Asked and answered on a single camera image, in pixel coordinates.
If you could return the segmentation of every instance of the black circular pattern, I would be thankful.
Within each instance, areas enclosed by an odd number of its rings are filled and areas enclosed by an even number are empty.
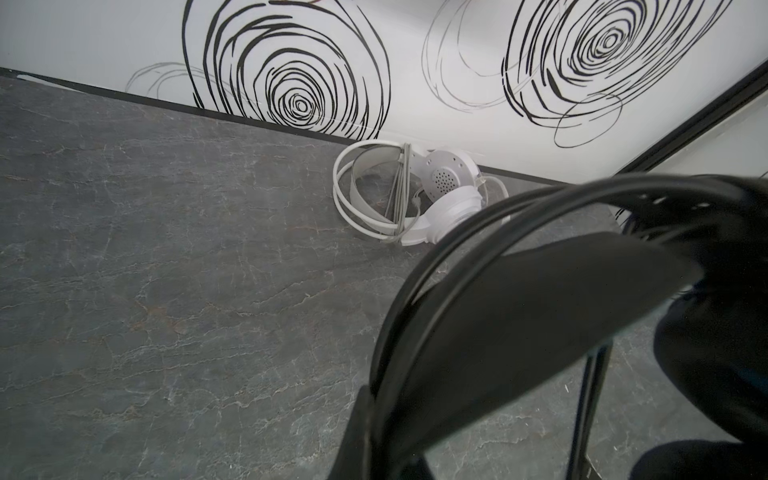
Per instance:
[[[341,0],[187,0],[184,60],[195,103],[353,140],[375,138],[391,95],[376,31]]]
[[[507,101],[559,147],[604,134],[731,0],[523,0],[503,61]]]

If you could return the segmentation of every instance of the black headphones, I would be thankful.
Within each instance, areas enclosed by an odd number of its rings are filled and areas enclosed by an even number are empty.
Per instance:
[[[594,203],[630,213],[621,235],[505,254]],[[451,253],[508,215],[516,216],[422,292]],[[768,451],[768,180],[628,174],[508,198],[425,255],[387,313],[369,386],[329,478],[431,478],[422,456],[429,446],[586,355],[566,478],[592,480],[584,453],[611,337],[686,287],[657,328],[658,361],[694,405],[743,442],[735,453],[724,446],[735,455],[728,458],[768,475],[754,454]],[[692,472],[696,462],[680,463],[687,458],[680,449],[691,445],[674,447],[675,462],[652,452],[633,478]],[[712,445],[695,447],[720,458]],[[659,469],[664,462],[670,469]]]

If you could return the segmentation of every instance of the black trim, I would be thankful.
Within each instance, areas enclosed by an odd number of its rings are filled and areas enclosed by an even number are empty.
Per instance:
[[[320,134],[314,131],[301,130],[299,128],[284,127],[283,125],[271,124],[266,121],[258,121],[251,118],[238,117],[236,115],[223,114],[218,111],[205,110],[199,107],[192,107],[190,105],[176,104],[171,101],[157,100],[156,98],[142,97],[141,95],[134,95],[125,93],[124,91],[109,90],[107,88],[94,87],[92,85],[79,84],[73,81],[60,80],[58,78],[46,77],[44,75],[31,74],[25,71],[12,70],[10,68],[0,68],[0,77],[16,78],[18,75],[27,75],[29,77],[39,78],[52,84],[61,85],[62,87],[71,88],[72,90],[80,91],[86,94],[99,95],[101,97],[109,97],[122,101],[129,101],[135,104],[149,105],[151,107],[165,108],[173,111],[180,111],[185,114],[199,115],[201,117],[214,118],[216,120],[232,121],[238,124],[250,125],[252,127],[266,128],[268,130],[281,131],[287,134],[299,135],[300,137],[315,138],[317,140],[324,140],[333,142],[334,144],[351,145],[355,143],[354,140],[349,138],[336,137],[334,135]],[[480,167],[480,170],[493,175],[499,175],[502,177],[517,178],[519,180],[527,180],[535,182],[537,184],[544,185],[567,185],[565,182],[557,180],[550,180],[548,178],[534,177],[533,175],[519,174],[509,170],[502,170],[501,168],[493,167]]]
[[[693,117],[619,170],[617,174],[645,172],[658,167],[666,159],[736,113],[766,90],[768,90],[768,61],[752,70],[733,87],[715,98]]]

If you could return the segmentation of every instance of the white headphones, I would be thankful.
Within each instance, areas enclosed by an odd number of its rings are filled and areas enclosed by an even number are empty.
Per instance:
[[[342,160],[361,147],[365,149],[339,170]],[[387,162],[400,163],[392,187],[395,197],[392,220],[368,205],[356,185],[363,172]],[[339,187],[339,179],[349,169],[352,169],[352,178],[347,200]],[[422,188],[413,196],[409,193],[410,174],[416,175],[422,182]],[[497,182],[504,196],[508,196],[504,184],[495,177],[482,177],[475,162],[464,151],[448,147],[424,151],[407,143],[365,140],[349,145],[336,158],[333,164],[333,203],[349,225],[369,237],[389,242],[400,240],[406,246],[422,242],[437,243],[452,228],[482,209],[478,186],[486,180]],[[422,190],[434,202],[424,213],[421,212],[419,198]],[[352,220],[339,204],[340,200],[352,215],[375,231],[368,230]],[[406,217],[409,200],[417,208],[415,217]]]

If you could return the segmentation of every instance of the gray marble surface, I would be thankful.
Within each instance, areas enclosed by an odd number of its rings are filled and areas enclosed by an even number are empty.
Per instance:
[[[0,78],[0,477],[324,478],[429,248],[343,223],[342,148]],[[612,228],[595,207],[526,245]],[[659,371],[653,322],[617,341],[590,448],[604,478],[722,435]],[[435,447],[437,476],[559,477],[579,378]]]

